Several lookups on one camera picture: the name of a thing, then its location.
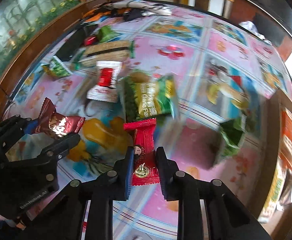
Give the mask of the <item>dark red snack packet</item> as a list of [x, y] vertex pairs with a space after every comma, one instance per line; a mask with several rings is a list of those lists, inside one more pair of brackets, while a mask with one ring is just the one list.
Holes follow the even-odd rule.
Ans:
[[45, 98], [34, 133], [45, 133], [53, 139], [59, 139], [68, 133], [78, 133], [84, 122], [85, 117], [58, 113], [54, 103], [49, 98]]

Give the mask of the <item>red candy wrapper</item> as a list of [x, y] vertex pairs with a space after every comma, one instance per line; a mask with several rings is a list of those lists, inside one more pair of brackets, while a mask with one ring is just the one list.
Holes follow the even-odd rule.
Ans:
[[133, 186], [159, 183], [153, 139], [156, 123], [156, 118], [151, 118], [136, 122], [129, 122], [123, 125], [124, 130], [133, 138]]

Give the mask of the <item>sandwich cracker pack green ends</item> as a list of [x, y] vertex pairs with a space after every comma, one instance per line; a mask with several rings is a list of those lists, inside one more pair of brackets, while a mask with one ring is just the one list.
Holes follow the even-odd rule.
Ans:
[[94, 67], [98, 61], [120, 61], [135, 57], [134, 40], [119, 40], [88, 46], [71, 63], [73, 70]]

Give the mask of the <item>yellow green cracker package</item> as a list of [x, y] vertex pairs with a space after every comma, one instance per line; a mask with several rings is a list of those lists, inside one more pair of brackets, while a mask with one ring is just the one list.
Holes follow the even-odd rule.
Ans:
[[267, 195], [267, 199], [257, 219], [259, 223], [268, 223], [269, 220], [273, 217], [284, 187], [286, 172], [287, 169], [283, 167], [282, 162], [278, 160], [275, 168], [274, 178], [271, 183], [269, 193]]

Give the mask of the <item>orange cracker package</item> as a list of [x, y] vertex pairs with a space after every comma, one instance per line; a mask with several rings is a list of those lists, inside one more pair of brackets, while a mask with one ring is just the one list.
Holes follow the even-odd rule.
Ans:
[[281, 110], [280, 158], [292, 171], [292, 113], [286, 107]]

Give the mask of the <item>cardboard box tray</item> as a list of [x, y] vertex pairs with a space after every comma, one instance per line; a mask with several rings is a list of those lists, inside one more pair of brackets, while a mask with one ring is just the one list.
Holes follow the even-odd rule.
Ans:
[[292, 155], [283, 139], [282, 111], [292, 114], [292, 101], [278, 89], [265, 103], [265, 141], [261, 167], [247, 208], [272, 239], [292, 239]]

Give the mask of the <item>white red candy packet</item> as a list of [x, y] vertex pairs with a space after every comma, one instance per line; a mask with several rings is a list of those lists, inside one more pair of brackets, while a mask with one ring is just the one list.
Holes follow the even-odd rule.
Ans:
[[97, 83], [87, 91], [89, 100], [116, 103], [118, 101], [117, 77], [122, 69], [121, 61], [97, 61]]

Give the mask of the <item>small green snack packet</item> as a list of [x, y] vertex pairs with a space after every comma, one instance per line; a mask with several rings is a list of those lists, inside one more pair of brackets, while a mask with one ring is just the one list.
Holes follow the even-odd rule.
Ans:
[[69, 68], [57, 56], [53, 56], [48, 64], [42, 64], [42, 68], [47, 75], [54, 79], [60, 79], [72, 75]]

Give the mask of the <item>folded green snack bag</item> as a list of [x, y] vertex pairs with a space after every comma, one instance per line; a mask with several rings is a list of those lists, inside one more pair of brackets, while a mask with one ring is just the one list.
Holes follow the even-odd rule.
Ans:
[[246, 119], [247, 116], [242, 113], [237, 118], [220, 123], [214, 165], [238, 154], [245, 139]]

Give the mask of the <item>green garlic flavour snack bag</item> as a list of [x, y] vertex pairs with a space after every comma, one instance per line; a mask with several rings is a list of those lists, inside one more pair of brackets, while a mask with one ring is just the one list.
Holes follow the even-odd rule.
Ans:
[[178, 95], [173, 74], [153, 77], [134, 71], [118, 83], [126, 122], [171, 116], [179, 118]]

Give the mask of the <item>black rectangular tray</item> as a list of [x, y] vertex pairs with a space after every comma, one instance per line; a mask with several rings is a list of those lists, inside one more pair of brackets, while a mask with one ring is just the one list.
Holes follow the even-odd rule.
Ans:
[[96, 29], [97, 24], [81, 24], [75, 33], [68, 38], [68, 40], [55, 53], [55, 56], [62, 62], [70, 61], [75, 55], [76, 51], [84, 43], [85, 38], [89, 37]]

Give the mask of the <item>small red candy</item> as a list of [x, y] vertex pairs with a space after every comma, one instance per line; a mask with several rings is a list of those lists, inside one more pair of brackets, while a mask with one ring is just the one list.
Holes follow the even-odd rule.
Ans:
[[85, 38], [84, 46], [92, 46], [94, 44], [97, 44], [98, 42], [99, 42], [99, 40], [96, 36], [89, 36], [89, 37]]

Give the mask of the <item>green snack bag at back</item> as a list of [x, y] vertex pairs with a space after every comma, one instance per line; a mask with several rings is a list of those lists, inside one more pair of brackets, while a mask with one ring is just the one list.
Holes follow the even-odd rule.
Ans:
[[105, 25], [98, 30], [97, 38], [100, 43], [112, 41], [120, 37], [120, 34], [114, 31], [110, 25]]

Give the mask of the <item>white plastic bag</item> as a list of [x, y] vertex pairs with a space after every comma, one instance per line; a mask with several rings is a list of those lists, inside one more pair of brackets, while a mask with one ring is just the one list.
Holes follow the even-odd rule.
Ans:
[[247, 31], [250, 31], [252, 34], [257, 36], [259, 39], [265, 40], [265, 36], [258, 32], [258, 29], [253, 22], [251, 22], [251, 21], [240, 22], [239, 26], [243, 27]]

